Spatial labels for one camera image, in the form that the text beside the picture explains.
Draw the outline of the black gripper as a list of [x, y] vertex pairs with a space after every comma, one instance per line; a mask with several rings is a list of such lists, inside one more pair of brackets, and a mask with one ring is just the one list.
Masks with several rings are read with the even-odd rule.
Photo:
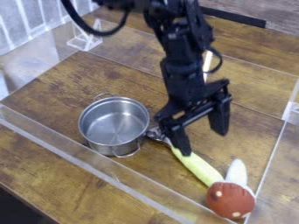
[[207, 116], [209, 128], [219, 135], [226, 136], [230, 131], [230, 80], [205, 82], [199, 60], [183, 64], [163, 59], [160, 68], [168, 101], [155, 119], [172, 146], [189, 156], [192, 148], [184, 128], [191, 123]]

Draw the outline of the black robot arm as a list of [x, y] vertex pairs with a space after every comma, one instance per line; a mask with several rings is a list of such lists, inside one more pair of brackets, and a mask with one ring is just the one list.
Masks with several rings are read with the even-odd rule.
[[230, 129], [230, 81], [204, 81], [203, 53], [215, 52], [212, 27], [196, 0], [92, 0], [111, 10], [139, 12], [165, 56], [160, 62], [168, 102], [155, 115], [161, 133], [184, 156], [192, 153], [184, 127], [207, 116], [211, 129]]

